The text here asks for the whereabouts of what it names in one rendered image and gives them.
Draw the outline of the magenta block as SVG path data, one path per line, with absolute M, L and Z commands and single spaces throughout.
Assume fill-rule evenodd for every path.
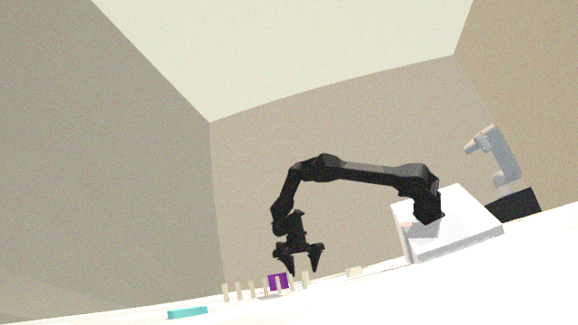
M 280 284 L 281 284 L 281 289 L 288 289 L 289 285 L 288 285 L 288 281 L 287 281 L 287 276 L 286 276 L 286 272 L 285 273 L 281 273 L 281 274 L 270 274 L 268 275 L 268 282 L 269 282 L 269 287 L 270 287 L 270 292 L 272 291 L 276 291 L 276 283 L 275 283 L 275 277 L 279 276 L 279 280 L 280 280 Z

